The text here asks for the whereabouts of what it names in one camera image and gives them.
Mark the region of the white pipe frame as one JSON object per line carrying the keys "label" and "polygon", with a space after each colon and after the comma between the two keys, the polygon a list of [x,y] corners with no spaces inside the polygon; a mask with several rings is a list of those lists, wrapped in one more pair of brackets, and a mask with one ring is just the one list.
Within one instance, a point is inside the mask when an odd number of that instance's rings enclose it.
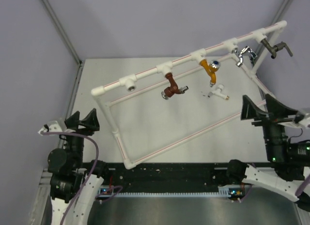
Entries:
{"label": "white pipe frame", "polygon": [[[245,74],[259,87],[259,89],[261,89],[264,93],[269,93],[269,90],[258,79],[256,73],[268,53],[271,53],[272,57],[275,58],[276,53],[284,48],[283,42],[281,42],[280,44],[276,44],[275,41],[286,26],[287,21],[282,20],[276,22],[273,25],[252,31],[240,37],[234,37],[225,40],[220,44],[196,50],[186,56],[183,56],[173,61],[159,64],[151,69],[139,72],[137,74],[125,76],[105,86],[93,88],[91,90],[91,95],[96,101],[97,105],[99,106],[100,110],[102,111],[104,117],[106,118],[108,124],[111,127],[111,131],[123,157],[123,163],[125,168],[132,169],[137,165],[151,159],[152,157],[156,157],[168,150],[171,150],[174,147],[185,143],[187,140],[198,137],[203,133],[207,133],[208,131],[215,129],[221,124],[224,124],[235,118],[235,116],[233,115],[193,134],[192,136],[188,136],[183,140],[177,141],[175,144],[171,144],[156,152],[148,154],[137,161],[132,161],[127,155],[121,138],[121,133],[114,121],[114,118],[112,117],[110,107],[121,101],[138,96],[157,87],[157,85],[154,84],[140,91],[136,91],[136,82],[154,74],[162,74],[165,78],[165,81],[168,82],[170,85],[162,91],[161,95],[165,100],[168,100],[172,96],[182,95],[188,90],[187,86],[179,87],[177,85],[175,81],[176,77],[173,76],[172,73],[172,69],[174,67],[190,61],[195,61],[198,64],[198,67],[196,67],[194,70],[189,70],[185,73],[182,73],[180,74],[180,76],[183,77],[193,73],[194,71],[204,69],[206,74],[210,77],[210,87],[213,87],[217,83],[216,72],[220,68],[220,62],[227,59],[233,59],[236,61],[236,66],[238,68],[242,68]],[[100,97],[102,95],[119,87],[125,87],[126,90],[130,92],[130,94],[113,102],[101,102]]]}

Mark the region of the brown faucet chrome knob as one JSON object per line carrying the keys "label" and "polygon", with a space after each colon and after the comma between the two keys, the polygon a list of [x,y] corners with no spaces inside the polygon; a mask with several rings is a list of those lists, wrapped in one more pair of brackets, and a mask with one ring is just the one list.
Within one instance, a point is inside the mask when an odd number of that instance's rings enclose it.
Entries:
{"label": "brown faucet chrome knob", "polygon": [[188,90],[188,86],[185,87],[181,87],[179,88],[179,86],[177,85],[177,83],[175,82],[174,78],[173,78],[173,74],[172,73],[167,73],[165,75],[165,78],[169,81],[170,86],[167,87],[166,89],[164,89],[161,92],[161,96],[165,99],[168,100],[169,98],[171,98],[173,95],[181,95],[184,94],[187,90]]}

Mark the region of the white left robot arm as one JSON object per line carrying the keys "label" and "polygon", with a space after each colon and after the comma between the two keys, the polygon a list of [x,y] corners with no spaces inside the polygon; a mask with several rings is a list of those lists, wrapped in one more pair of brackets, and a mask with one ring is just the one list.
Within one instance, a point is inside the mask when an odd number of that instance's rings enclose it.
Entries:
{"label": "white left robot arm", "polygon": [[62,148],[52,150],[47,158],[53,225],[85,225],[101,185],[109,181],[105,162],[95,158],[83,162],[84,141],[100,130],[96,109],[85,118],[76,111],[64,121],[43,126],[41,134],[53,134],[64,140]]}

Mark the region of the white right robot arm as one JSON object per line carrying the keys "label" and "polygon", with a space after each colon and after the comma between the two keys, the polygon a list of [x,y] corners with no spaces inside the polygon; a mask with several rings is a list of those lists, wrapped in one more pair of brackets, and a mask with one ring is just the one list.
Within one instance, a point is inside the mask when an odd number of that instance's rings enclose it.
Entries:
{"label": "white right robot arm", "polygon": [[292,143],[285,127],[309,129],[310,110],[292,109],[270,94],[265,95],[267,110],[260,109],[249,96],[242,97],[241,120],[252,120],[262,127],[267,160],[275,175],[251,164],[230,160],[226,179],[231,184],[245,183],[277,193],[304,211],[310,210],[310,142]]}

